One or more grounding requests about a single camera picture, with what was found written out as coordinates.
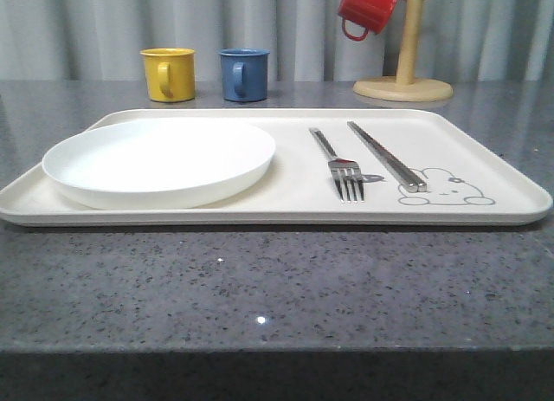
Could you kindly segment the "silver metal fork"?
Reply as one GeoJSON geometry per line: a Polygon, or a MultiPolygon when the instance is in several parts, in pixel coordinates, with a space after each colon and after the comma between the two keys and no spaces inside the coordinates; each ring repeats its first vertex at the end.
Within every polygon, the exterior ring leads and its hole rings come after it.
{"type": "Polygon", "coordinates": [[[315,127],[309,129],[328,158],[328,168],[342,203],[364,201],[364,183],[360,167],[356,161],[340,158],[325,135],[315,127]]]}

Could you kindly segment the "white round plate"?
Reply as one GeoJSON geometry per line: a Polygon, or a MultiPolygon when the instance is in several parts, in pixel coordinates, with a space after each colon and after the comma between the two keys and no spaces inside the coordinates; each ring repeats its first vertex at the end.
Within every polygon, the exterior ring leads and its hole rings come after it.
{"type": "Polygon", "coordinates": [[[102,210],[181,209],[240,193],[267,171],[274,138],[212,119],[135,119],[65,139],[42,169],[65,197],[102,210]]]}

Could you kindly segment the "blue enamel mug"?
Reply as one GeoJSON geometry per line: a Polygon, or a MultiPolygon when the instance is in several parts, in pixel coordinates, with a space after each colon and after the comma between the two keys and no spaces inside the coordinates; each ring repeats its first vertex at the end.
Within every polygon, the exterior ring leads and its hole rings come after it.
{"type": "Polygon", "coordinates": [[[265,100],[269,54],[266,49],[221,50],[223,98],[233,102],[265,100]]]}

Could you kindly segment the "yellow enamel mug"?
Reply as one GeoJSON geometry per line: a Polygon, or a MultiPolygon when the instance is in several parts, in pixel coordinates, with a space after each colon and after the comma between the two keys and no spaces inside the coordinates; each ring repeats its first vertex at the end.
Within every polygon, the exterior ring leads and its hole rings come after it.
{"type": "Polygon", "coordinates": [[[157,48],[140,51],[149,98],[174,103],[196,97],[194,49],[157,48]]]}

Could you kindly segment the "wooden mug tree stand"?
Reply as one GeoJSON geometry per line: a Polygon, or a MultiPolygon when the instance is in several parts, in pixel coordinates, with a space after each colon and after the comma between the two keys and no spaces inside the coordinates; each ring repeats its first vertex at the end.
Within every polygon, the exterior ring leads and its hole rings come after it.
{"type": "Polygon", "coordinates": [[[453,96],[450,84],[416,77],[416,60],[425,0],[406,0],[403,37],[395,76],[357,81],[353,91],[361,96],[390,101],[433,102],[453,96]]]}

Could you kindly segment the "cream rabbit serving tray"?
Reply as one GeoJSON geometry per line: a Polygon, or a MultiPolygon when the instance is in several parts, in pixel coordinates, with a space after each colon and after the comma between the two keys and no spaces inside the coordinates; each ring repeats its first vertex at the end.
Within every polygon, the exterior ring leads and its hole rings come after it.
{"type": "Polygon", "coordinates": [[[42,161],[3,188],[1,217],[27,226],[160,224],[521,225],[546,216],[551,195],[442,116],[413,109],[134,109],[87,131],[135,119],[212,119],[274,138],[264,176],[246,190],[181,209],[102,210],[63,196],[42,161]],[[364,201],[342,203],[318,128],[356,161],[364,201]]]}

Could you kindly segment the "red enamel mug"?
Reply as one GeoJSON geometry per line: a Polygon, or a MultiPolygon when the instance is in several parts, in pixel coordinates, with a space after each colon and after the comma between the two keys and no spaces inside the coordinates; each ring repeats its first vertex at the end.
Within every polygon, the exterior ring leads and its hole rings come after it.
{"type": "Polygon", "coordinates": [[[379,34],[388,23],[398,0],[341,0],[338,15],[342,18],[344,35],[354,42],[361,42],[372,32],[379,34]],[[360,36],[351,34],[346,27],[348,22],[364,29],[360,36]]]}

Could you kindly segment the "grey pleated curtain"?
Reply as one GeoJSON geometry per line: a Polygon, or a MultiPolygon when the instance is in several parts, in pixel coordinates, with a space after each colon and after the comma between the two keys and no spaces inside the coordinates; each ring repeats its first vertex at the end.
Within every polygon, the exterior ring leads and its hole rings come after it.
{"type": "MultiPolygon", "coordinates": [[[[225,48],[267,49],[273,81],[392,75],[399,3],[377,35],[343,35],[340,0],[1,0],[5,80],[132,81],[142,49],[190,48],[196,77],[215,81],[225,48]]],[[[549,81],[553,0],[427,0],[416,72],[451,83],[549,81]]]]}

